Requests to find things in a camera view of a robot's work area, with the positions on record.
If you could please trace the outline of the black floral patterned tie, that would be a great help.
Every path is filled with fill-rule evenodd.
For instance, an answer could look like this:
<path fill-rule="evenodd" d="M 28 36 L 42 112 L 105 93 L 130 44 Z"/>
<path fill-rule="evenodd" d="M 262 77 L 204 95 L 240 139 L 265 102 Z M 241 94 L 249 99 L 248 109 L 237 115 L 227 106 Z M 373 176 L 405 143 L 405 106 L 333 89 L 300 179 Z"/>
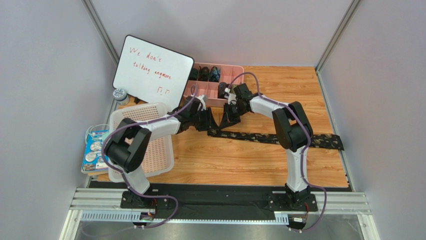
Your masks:
<path fill-rule="evenodd" d="M 272 133 L 232 132 L 214 129 L 207 131 L 207 135 L 213 138 L 225 138 L 263 144 L 280 144 L 278 136 Z M 310 147 L 339 151 L 345 150 L 341 137 L 336 134 L 314 134 L 311 137 Z"/>

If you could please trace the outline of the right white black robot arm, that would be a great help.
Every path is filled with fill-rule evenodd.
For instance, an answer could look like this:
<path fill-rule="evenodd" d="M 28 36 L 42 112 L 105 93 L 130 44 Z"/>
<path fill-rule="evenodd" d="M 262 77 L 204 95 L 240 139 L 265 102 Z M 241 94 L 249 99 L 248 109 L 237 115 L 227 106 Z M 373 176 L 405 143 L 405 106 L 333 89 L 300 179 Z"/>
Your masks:
<path fill-rule="evenodd" d="M 285 202 L 289 209 L 298 210 L 307 205 L 310 187 L 307 180 L 307 152 L 313 129 L 300 102 L 279 102 L 261 93 L 252 93 L 245 83 L 234 90 L 228 84 L 219 90 L 228 100 L 223 106 L 221 128 L 233 126 L 241 116 L 257 113 L 273 120 L 279 144 L 285 149 L 287 180 Z"/>

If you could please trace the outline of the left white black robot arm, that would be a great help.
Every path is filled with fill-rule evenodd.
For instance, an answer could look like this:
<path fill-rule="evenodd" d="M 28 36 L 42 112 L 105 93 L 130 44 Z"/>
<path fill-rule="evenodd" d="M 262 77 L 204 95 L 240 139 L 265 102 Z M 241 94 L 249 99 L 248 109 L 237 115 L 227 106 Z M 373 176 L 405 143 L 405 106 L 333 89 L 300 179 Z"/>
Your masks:
<path fill-rule="evenodd" d="M 177 135 L 194 127 L 199 132 L 217 127 L 212 110 L 206 106 L 206 95 L 185 99 L 185 105 L 166 115 L 147 121 L 124 118 L 118 128 L 110 133 L 101 147 L 105 163 L 118 171 L 128 189 L 135 195 L 146 197 L 150 187 L 142 163 L 150 142 Z"/>

